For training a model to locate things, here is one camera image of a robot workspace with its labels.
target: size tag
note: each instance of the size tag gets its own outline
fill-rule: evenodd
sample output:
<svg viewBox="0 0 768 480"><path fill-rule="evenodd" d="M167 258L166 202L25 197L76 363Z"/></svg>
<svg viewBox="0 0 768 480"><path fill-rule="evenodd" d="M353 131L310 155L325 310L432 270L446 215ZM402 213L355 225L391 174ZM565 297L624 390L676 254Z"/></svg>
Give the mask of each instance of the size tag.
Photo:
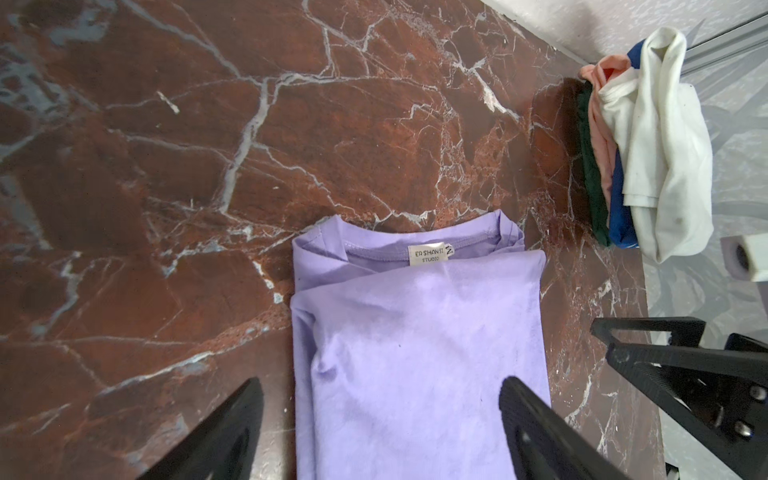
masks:
<svg viewBox="0 0 768 480"><path fill-rule="evenodd" d="M453 247L443 242L410 245L408 247L408 258L411 266L447 262L451 255L453 255Z"/></svg>

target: blue garment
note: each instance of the blue garment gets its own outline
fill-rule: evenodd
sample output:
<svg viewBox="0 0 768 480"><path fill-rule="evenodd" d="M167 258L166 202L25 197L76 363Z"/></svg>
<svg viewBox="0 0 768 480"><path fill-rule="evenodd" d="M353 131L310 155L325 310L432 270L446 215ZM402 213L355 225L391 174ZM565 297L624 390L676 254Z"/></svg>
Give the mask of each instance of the blue garment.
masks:
<svg viewBox="0 0 768 480"><path fill-rule="evenodd" d="M640 68L640 52L645 40L627 53L632 68ZM624 206L624 168L621 166L621 156L616 150L616 165L614 167L614 183L611 185L611 212L608 217L608 238L619 248L637 248L637 234L634 232L632 213Z"/></svg>

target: brown marble table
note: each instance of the brown marble table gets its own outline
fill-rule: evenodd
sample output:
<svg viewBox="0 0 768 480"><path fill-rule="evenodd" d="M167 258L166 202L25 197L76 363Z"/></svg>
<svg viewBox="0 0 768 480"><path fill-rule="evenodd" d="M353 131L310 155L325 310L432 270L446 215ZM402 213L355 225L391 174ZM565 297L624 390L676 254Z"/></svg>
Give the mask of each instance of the brown marble table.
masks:
<svg viewBox="0 0 768 480"><path fill-rule="evenodd" d="M478 0L0 6L0 476L133 478L246 378L253 478L291 478L290 241L501 208L548 264L554 410L637 480L657 410L594 316L640 254L588 227L578 65Z"/></svg>

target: white garment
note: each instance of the white garment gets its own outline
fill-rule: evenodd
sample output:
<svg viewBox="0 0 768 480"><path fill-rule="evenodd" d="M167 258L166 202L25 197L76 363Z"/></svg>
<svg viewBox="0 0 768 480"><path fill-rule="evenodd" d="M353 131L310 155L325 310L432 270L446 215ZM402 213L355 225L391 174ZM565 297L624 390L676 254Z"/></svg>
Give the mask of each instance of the white garment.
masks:
<svg viewBox="0 0 768 480"><path fill-rule="evenodd" d="M662 27L643 44L640 70L599 92L621 154L624 205L648 258L695 255L712 235L712 145L693 85L680 83L685 37Z"/></svg>

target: lavender t-shirt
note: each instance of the lavender t-shirt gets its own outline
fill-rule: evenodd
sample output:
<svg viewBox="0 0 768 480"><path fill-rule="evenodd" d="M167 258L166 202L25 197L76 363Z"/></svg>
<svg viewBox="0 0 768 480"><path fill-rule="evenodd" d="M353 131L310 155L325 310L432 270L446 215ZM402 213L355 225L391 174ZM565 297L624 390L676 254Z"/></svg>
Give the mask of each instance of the lavender t-shirt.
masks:
<svg viewBox="0 0 768 480"><path fill-rule="evenodd" d="M408 246L447 242L410 266ZM498 394L550 402L539 313L545 255L500 210L381 233L332 217L293 241L299 480L515 478Z"/></svg>

